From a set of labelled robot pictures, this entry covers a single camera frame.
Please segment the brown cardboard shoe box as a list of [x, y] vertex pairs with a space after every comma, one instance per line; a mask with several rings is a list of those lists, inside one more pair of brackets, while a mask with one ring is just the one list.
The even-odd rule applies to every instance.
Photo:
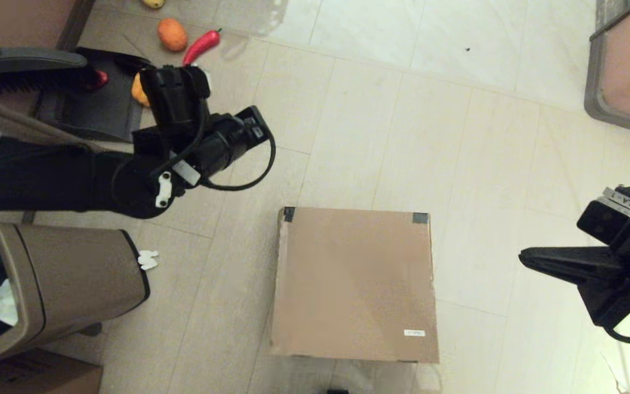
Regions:
[[283, 207], [275, 356], [438, 363], [427, 212]]

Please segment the yellow bell pepper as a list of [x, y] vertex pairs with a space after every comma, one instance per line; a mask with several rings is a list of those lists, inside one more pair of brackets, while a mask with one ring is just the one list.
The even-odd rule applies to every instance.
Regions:
[[147, 107], [147, 108], [150, 107], [149, 99], [147, 95], [145, 94], [142, 87], [140, 73], [137, 73], [135, 77], [133, 78], [133, 83], [131, 86], [131, 95], [138, 104], [142, 105], [143, 107]]

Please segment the dark eggplant with green stem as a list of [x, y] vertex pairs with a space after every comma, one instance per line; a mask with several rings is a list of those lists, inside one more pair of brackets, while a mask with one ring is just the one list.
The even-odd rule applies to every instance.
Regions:
[[138, 72], [143, 69], [156, 68], [155, 65], [150, 62], [150, 60], [145, 59], [144, 57], [138, 57], [123, 53], [118, 53], [117, 55], [115, 55], [113, 61], [119, 70], [130, 77], [135, 77], [135, 75], [137, 75]]

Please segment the red chili pepper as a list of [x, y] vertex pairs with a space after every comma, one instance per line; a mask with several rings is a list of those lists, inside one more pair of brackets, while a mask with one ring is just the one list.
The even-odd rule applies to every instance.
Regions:
[[221, 31], [210, 30], [201, 35], [184, 53], [182, 66], [190, 66], [203, 54], [217, 47], [221, 42]]

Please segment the orange fruit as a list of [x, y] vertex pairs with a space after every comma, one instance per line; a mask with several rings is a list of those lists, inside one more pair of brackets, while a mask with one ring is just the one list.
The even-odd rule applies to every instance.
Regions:
[[182, 52], [188, 46], [188, 35], [182, 23], [173, 18], [160, 20], [157, 36], [163, 47], [171, 52]]

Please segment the black dustpan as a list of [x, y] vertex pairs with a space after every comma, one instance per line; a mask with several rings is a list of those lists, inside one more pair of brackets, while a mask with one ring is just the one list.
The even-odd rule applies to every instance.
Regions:
[[116, 52], [85, 47], [75, 52], [108, 74], [107, 85], [87, 92], [45, 91], [38, 98], [35, 118], [86, 140], [130, 144], [143, 112], [132, 97], [133, 77], [116, 67]]

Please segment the brown table with metal legs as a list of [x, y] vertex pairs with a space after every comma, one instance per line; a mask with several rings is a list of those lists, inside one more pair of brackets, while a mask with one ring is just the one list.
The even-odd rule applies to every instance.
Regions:
[[[62, 22], [57, 16], [71, 18], [73, 7], [58, 10], [53, 0], [0, 0], [0, 47], [2, 48], [49, 48], [67, 51], [53, 43], [63, 37]], [[41, 144], [89, 144], [94, 150], [102, 150], [95, 144], [35, 119], [30, 112], [33, 100], [42, 90], [11, 92], [0, 95], [0, 140], [13, 138], [19, 141]], [[0, 211], [0, 222], [18, 223], [21, 211]]]

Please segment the black broom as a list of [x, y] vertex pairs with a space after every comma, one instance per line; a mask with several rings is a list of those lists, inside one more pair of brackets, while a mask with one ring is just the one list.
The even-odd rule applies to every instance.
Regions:
[[0, 47], [0, 95], [45, 89], [90, 90], [96, 73], [78, 54], [49, 48]]

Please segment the brown plastic trash bin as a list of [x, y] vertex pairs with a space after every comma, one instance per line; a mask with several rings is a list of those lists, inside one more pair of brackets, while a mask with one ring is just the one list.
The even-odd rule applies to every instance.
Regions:
[[150, 297], [137, 247], [122, 229], [0, 223], [0, 254], [19, 314], [0, 336], [0, 360], [115, 319]]

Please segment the dark brown cardboard carton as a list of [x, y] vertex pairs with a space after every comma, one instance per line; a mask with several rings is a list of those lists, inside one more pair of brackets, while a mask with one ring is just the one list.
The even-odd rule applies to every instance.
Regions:
[[98, 394], [103, 367], [35, 349], [0, 361], [0, 394]]

